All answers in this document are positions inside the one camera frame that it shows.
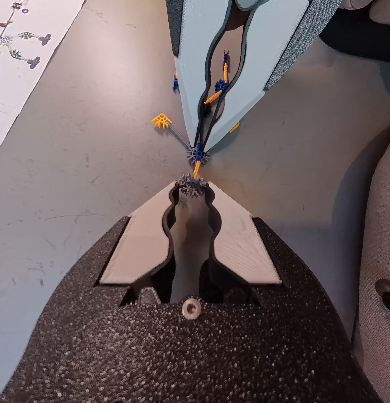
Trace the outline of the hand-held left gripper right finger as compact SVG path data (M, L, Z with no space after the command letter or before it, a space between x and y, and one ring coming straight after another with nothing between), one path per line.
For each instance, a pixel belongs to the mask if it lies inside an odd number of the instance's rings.
M267 244L263 222L211 181L205 189L212 229L205 261L205 301L262 303L282 293L282 272Z

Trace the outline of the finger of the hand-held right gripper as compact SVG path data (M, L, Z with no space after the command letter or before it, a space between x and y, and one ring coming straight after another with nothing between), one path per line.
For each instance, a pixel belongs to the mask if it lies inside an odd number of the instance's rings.
M211 56L225 31L232 1L183 1L178 56L175 57L184 124L195 146L202 126L202 102L210 85Z
M206 135L204 150L221 141L265 94L265 85L304 16L307 0L258 1L246 22L238 72L221 94L223 111Z

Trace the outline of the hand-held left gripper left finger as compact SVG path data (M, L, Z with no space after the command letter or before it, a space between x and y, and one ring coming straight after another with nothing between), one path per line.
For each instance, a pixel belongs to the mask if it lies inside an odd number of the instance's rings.
M129 216L100 276L101 286L127 286L127 298L139 300L152 287L169 303L176 273L171 228L176 222L179 184L173 181Z

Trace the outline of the grey connector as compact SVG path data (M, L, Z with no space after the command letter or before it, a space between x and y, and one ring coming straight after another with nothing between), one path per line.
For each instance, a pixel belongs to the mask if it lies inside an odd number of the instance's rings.
M206 182L199 176L200 167L201 161L198 160L193 173L183 174L180 177L178 183L183 194L197 198L205 193Z

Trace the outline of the multicolour rod and connector assembly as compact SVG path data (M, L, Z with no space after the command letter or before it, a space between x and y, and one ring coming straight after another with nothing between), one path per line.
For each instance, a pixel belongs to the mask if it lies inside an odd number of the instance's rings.
M222 70L223 70L223 78L216 82L214 94L208 99L204 99L201 103L201 117L206 118L209 117L212 113L212 106L216 104L218 98L222 93L227 89L230 81L229 81L229 73L230 73L230 54L229 51L223 51L222 56ZM155 118L151 120L152 124L159 129L168 128L170 129L176 137L183 143L187 148L187 159L191 166L194 168L199 168L208 163L210 158L210 153L205 151L203 148L202 142L202 134L199 135L196 144L192 145L184 137L179 133L179 131L172 124L172 121L163 113L158 114Z

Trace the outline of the person's right forearm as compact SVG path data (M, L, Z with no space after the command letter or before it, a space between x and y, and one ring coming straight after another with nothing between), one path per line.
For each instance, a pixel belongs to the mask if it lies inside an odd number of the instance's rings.
M376 23L390 25L390 0L342 0L339 8L357 10L369 7L369 18Z

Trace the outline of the person's torso in beige sweater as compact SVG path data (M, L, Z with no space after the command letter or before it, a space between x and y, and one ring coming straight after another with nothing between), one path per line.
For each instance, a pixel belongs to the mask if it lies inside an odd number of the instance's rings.
M371 179L360 260L357 330L363 372L383 402L390 402L390 311L375 289L390 280L390 141Z

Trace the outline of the white toy instruction sheet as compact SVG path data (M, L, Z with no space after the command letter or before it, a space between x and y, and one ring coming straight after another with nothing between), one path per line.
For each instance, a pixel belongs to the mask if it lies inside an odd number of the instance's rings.
M0 0L0 146L83 0Z

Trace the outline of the black drawstring with toggle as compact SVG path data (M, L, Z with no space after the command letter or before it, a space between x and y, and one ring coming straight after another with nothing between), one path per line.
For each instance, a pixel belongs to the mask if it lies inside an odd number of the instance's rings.
M375 283L375 289L386 308L390 311L390 280L379 279Z

